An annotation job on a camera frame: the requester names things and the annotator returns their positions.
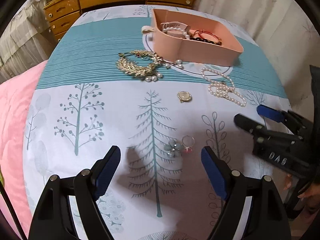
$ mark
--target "pink bedding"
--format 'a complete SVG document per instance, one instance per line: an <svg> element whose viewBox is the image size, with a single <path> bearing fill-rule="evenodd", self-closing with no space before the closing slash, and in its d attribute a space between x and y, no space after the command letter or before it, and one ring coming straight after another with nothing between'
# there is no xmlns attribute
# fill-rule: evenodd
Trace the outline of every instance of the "pink bedding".
<svg viewBox="0 0 320 240"><path fill-rule="evenodd" d="M5 190L26 235L31 212L23 179L24 128L33 92L47 61L0 85L0 169ZM0 209L7 211L0 197Z"/></svg>

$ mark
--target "screw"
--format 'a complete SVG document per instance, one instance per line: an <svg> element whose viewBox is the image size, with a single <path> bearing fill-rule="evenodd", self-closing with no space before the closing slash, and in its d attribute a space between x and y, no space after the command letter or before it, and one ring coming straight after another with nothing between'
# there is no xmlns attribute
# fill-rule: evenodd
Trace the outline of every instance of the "screw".
<svg viewBox="0 0 320 240"><path fill-rule="evenodd" d="M58 178L58 176L57 175L52 175L52 176L50 176L50 180L51 181L55 181L56 179Z"/></svg>
<svg viewBox="0 0 320 240"><path fill-rule="evenodd" d="M231 174L235 177L239 177L241 173L237 170L233 170L233 171L231 171Z"/></svg>
<svg viewBox="0 0 320 240"><path fill-rule="evenodd" d="M81 175L82 175L82 176L89 175L89 173L90 173L90 170L89 170L89 169L84 169L84 170L81 171Z"/></svg>
<svg viewBox="0 0 320 240"><path fill-rule="evenodd" d="M264 180L267 181L267 182L272 181L271 177L268 176L268 175L264 176L263 178L264 178Z"/></svg>
<svg viewBox="0 0 320 240"><path fill-rule="evenodd" d="M258 139L257 139L257 142L258 143L262 143L264 141L264 138L263 137L258 137Z"/></svg>

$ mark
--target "pink storage box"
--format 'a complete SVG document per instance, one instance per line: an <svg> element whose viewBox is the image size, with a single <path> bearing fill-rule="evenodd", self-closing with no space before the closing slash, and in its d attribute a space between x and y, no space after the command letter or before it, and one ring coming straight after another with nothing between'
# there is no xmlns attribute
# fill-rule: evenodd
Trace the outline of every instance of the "pink storage box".
<svg viewBox="0 0 320 240"><path fill-rule="evenodd" d="M153 48L165 60L197 62L219 66L232 66L243 52L243 47L235 36L222 23L188 13L153 9ZM222 46L202 41L176 38L162 32L161 23L181 22L191 26L190 33L206 30L216 34L222 40ZM203 34L203 37L216 41L214 37Z"/></svg>

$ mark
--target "teal stripe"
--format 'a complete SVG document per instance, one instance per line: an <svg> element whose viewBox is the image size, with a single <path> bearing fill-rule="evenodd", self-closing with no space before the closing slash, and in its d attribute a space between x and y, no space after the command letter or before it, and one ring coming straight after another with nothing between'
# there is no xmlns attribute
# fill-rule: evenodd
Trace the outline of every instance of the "teal stripe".
<svg viewBox="0 0 320 240"><path fill-rule="evenodd" d="M119 52L144 49L141 27L150 18L117 18L91 22L69 29L53 51L37 85L37 89L73 85L82 82L137 81L119 71ZM286 98L281 82L262 50L237 38L244 47L229 77L237 88L255 90ZM140 59L134 59L147 65ZM174 69L161 68L165 81L204 83Z"/></svg>

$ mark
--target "blue gripper pad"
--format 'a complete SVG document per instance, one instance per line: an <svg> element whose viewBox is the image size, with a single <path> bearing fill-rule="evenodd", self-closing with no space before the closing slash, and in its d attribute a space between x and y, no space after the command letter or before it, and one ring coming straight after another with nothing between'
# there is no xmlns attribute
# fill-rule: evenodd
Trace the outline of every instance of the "blue gripper pad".
<svg viewBox="0 0 320 240"><path fill-rule="evenodd" d="M201 162L205 171L207 172L207 175L215 193L224 200L226 200L228 194L226 192L225 180L222 174L220 173L217 165L214 163L210 154L205 148L202 148L201 150Z"/></svg>
<svg viewBox="0 0 320 240"><path fill-rule="evenodd" d="M101 160L101 164L104 165L104 167L98 167L100 174L95 179L95 191L93 192L93 198L95 200L98 200L99 197L106 193L111 179L120 163L120 158L121 152L119 147L112 146L105 158Z"/></svg>
<svg viewBox="0 0 320 240"><path fill-rule="evenodd" d="M284 121L284 115L280 111L275 110L270 107L267 107L267 106L264 106L264 105L259 105L257 107L257 113L259 115L262 115L262 116L264 116L268 119L271 119L275 122L283 122Z"/></svg>

